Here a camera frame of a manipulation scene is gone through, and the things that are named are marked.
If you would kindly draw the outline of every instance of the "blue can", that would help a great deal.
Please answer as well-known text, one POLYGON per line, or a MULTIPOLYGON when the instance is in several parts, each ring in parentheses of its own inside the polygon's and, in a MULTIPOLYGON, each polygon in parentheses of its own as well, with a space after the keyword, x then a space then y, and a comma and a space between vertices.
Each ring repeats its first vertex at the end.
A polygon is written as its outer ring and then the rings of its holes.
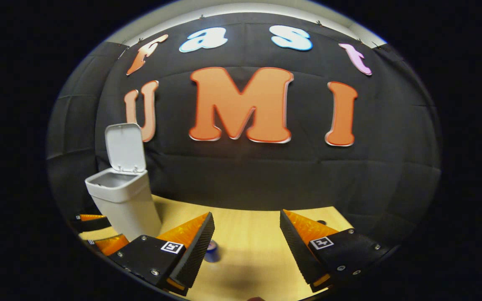
POLYGON ((208 263, 216 263, 220 260, 220 257, 218 256, 218 244, 214 240, 209 242, 204 260, 208 263))

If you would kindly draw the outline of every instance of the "table surface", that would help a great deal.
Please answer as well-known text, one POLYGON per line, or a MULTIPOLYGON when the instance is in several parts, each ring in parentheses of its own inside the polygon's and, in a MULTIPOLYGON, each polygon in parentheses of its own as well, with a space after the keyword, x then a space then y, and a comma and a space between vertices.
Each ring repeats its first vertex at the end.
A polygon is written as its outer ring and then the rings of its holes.
MULTIPOLYGON (((315 295, 306 284, 280 230, 279 211, 235 210, 153 196, 162 221, 160 234, 204 213, 215 223, 220 261, 203 261, 185 299, 192 301, 298 301, 315 295)), ((353 227, 334 208, 291 210, 338 231, 353 227)), ((113 227, 80 234, 84 240, 115 236, 113 227)))

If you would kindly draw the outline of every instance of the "black fabric wall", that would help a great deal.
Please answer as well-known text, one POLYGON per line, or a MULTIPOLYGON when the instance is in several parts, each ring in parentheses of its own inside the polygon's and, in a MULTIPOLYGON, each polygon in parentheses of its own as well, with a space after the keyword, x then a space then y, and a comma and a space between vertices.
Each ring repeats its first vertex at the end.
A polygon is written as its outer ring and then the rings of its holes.
POLYGON ((46 139, 48 176, 52 194, 68 219, 83 210, 99 213, 85 179, 98 172, 96 111, 105 79, 124 49, 111 42, 98 45, 68 78, 51 113, 46 139))
MULTIPOLYGON (((126 122, 124 95, 159 81, 155 93, 157 130, 145 143, 154 194, 207 206, 279 210, 336 206, 358 229, 386 242, 407 236, 428 207, 440 177, 441 134, 425 87, 390 46, 371 49, 315 23, 266 13, 233 13, 169 28, 128 49, 113 65, 96 116, 99 170, 109 167, 105 127, 126 122), (272 25, 310 34, 313 48, 297 51, 271 42, 272 25), (181 53, 187 37, 209 27, 226 29, 226 44, 181 53), (168 34, 145 65, 126 76, 137 50, 168 34), (353 45, 373 71, 353 66, 338 43, 353 45), (237 140, 193 141, 197 86, 190 74, 224 67, 242 91, 260 67, 279 67, 295 79, 287 92, 285 144, 254 143, 245 131, 237 140), (358 92, 354 103, 354 145, 325 143, 333 116, 327 82, 358 92)), ((137 120, 144 124, 142 95, 137 120)), ((217 118, 217 126, 222 128, 217 118)))

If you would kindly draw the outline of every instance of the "letter m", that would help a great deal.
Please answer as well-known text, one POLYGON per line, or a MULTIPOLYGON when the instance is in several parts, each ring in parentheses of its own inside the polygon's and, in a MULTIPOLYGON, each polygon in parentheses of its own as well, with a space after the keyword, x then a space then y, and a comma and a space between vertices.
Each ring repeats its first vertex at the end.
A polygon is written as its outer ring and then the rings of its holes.
POLYGON ((197 83, 195 127, 189 136, 198 141, 216 141, 220 129, 215 126, 216 111, 226 134, 238 139, 254 112, 254 123, 247 130, 248 139, 263 143, 286 143, 291 132, 285 126, 287 86, 293 74, 287 70, 258 69, 240 93, 226 69, 209 67, 191 74, 197 83))

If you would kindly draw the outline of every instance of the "open lid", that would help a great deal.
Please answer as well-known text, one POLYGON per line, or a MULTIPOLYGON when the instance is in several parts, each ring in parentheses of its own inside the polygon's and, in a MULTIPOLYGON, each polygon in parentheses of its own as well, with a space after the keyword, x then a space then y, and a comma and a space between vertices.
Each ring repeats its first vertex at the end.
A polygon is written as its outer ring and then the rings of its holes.
POLYGON ((105 129, 105 146, 111 166, 118 171, 146 170, 141 129, 136 123, 113 124, 105 129))

